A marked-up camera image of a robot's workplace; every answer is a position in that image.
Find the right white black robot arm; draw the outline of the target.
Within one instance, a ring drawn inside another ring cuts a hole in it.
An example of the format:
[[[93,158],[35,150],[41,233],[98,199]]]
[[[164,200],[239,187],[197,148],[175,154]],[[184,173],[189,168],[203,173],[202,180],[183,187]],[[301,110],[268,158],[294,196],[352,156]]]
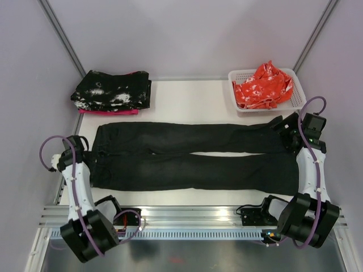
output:
[[[293,113],[273,127],[296,156],[298,192],[290,201],[269,195],[258,211],[261,222],[275,223],[280,235],[314,248],[323,245],[340,215],[325,183],[327,147],[320,140],[325,125],[326,119],[316,113],[305,114],[303,120]]]

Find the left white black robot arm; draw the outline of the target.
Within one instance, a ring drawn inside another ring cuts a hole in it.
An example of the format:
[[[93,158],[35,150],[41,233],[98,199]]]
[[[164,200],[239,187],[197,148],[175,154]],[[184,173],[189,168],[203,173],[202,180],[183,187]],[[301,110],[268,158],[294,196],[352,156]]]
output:
[[[123,220],[124,212],[111,195],[93,201],[82,137],[72,135],[62,141],[65,151],[59,158],[57,169],[68,188],[69,214],[60,233],[76,257],[86,263],[119,244],[113,225]]]

